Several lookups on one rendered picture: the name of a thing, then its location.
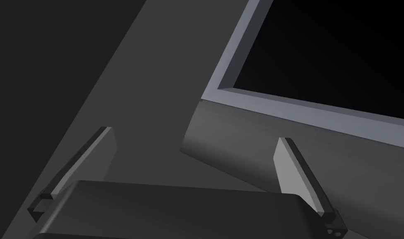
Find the grey framed window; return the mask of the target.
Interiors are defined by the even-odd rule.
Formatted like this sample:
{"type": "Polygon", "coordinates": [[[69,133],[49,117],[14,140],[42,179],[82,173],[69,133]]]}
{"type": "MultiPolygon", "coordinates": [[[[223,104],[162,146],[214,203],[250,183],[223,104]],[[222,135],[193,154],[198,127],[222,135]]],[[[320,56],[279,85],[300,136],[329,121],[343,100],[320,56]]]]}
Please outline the grey framed window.
{"type": "Polygon", "coordinates": [[[404,119],[233,88],[272,2],[248,0],[201,98],[404,148],[404,119]]]}

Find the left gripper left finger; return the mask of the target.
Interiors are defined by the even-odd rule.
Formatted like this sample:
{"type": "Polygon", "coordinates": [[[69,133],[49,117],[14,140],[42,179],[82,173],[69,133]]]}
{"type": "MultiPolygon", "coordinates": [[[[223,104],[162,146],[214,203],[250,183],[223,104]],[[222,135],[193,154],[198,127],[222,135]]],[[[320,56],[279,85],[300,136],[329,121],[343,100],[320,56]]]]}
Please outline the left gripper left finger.
{"type": "Polygon", "coordinates": [[[30,204],[27,211],[32,219],[38,222],[56,197],[73,182],[103,181],[116,151],[113,127],[100,127],[30,204]]]}

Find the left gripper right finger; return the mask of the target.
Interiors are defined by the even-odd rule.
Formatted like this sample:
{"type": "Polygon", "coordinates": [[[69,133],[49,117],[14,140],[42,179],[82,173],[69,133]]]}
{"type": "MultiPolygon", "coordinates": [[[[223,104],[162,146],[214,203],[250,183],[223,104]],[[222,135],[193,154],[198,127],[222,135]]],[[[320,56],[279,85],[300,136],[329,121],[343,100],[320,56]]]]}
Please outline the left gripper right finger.
{"type": "Polygon", "coordinates": [[[282,193],[301,197],[320,216],[330,238],[343,238],[348,229],[291,138],[280,137],[273,156],[282,193]]]}

